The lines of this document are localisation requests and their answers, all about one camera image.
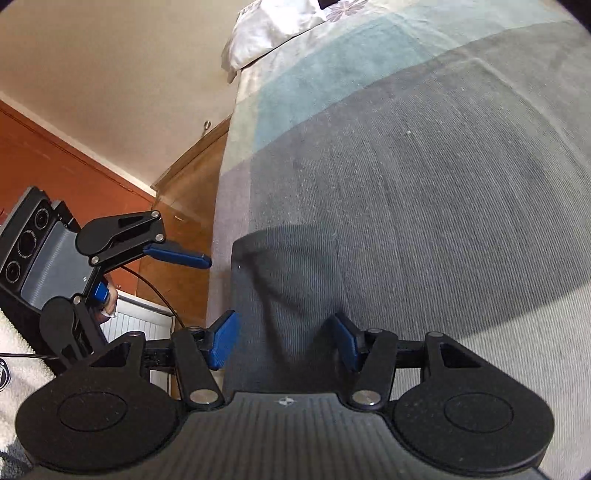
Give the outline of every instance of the wooden door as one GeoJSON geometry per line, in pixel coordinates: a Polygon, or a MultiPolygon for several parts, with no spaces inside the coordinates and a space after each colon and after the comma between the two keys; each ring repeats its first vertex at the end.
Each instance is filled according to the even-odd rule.
{"type": "MultiPolygon", "coordinates": [[[[229,124],[228,118],[197,142],[156,185],[154,208],[162,214],[167,239],[207,255],[211,254],[217,184],[229,124]]],[[[205,327],[207,270],[144,257],[139,271],[159,289],[186,326],[205,327]]],[[[142,282],[138,284],[138,296],[163,305],[142,282]]]]}

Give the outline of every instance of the camera lens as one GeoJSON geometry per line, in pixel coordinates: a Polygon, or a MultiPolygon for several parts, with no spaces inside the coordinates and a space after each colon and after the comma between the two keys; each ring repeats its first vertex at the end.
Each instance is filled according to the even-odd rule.
{"type": "Polygon", "coordinates": [[[9,283],[15,283],[21,276],[21,266],[18,264],[18,262],[16,262],[16,260],[12,260],[6,266],[5,274],[9,283]]]}
{"type": "Polygon", "coordinates": [[[35,251],[36,246],[37,237],[32,230],[26,230],[21,233],[17,243],[18,254],[21,257],[29,258],[35,251]]]}
{"type": "Polygon", "coordinates": [[[40,210],[37,210],[37,213],[35,214],[35,226],[39,230],[43,230],[47,226],[48,223],[49,223],[49,212],[47,211],[47,209],[42,208],[40,210]]]}

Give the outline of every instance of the circular black pad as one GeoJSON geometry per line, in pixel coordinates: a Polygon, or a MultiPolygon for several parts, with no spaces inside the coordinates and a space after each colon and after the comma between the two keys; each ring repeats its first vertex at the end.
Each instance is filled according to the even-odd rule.
{"type": "Polygon", "coordinates": [[[31,395],[18,411],[19,440],[49,468],[104,472],[131,465],[174,433],[168,394],[125,368],[76,368],[31,395]]]}
{"type": "Polygon", "coordinates": [[[127,413],[127,403],[108,392],[84,392],[65,399],[57,415],[60,421],[79,432],[100,432],[117,425],[127,413]]]}
{"type": "Polygon", "coordinates": [[[512,378],[449,369],[406,392],[394,409],[404,440],[446,471],[494,475],[541,460],[554,431],[548,405],[512,378]]]}

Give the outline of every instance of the blue gripper pad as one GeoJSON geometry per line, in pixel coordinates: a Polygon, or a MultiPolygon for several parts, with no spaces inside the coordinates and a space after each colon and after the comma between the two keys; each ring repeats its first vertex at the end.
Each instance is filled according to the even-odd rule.
{"type": "Polygon", "coordinates": [[[107,300],[109,300],[109,289],[107,288],[107,285],[105,285],[103,282],[99,282],[99,284],[95,288],[93,297],[101,305],[107,303],[107,300]]]}
{"type": "Polygon", "coordinates": [[[360,372],[363,367],[362,354],[359,352],[362,345],[358,345],[358,336],[363,333],[355,327],[349,319],[340,315],[330,317],[332,336],[339,350],[341,361],[347,370],[360,372]]]}
{"type": "Polygon", "coordinates": [[[211,350],[204,354],[205,361],[211,370],[219,370],[228,359],[238,338],[238,314],[228,310],[208,330],[213,331],[213,343],[211,350]]]}
{"type": "Polygon", "coordinates": [[[144,253],[156,260],[175,265],[185,265],[186,267],[201,268],[203,270],[212,266],[212,259],[207,255],[185,250],[179,244],[171,241],[146,245],[144,253]]]}

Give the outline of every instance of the white radiator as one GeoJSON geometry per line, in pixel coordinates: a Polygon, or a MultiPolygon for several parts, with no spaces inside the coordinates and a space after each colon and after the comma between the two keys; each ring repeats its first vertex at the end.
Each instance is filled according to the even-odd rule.
{"type": "MultiPolygon", "coordinates": [[[[146,340],[170,338],[173,331],[174,316],[168,308],[123,291],[119,292],[115,313],[115,317],[100,326],[108,342],[134,330],[144,332],[146,340]]],[[[150,372],[150,382],[170,393],[170,375],[150,372]]]]}

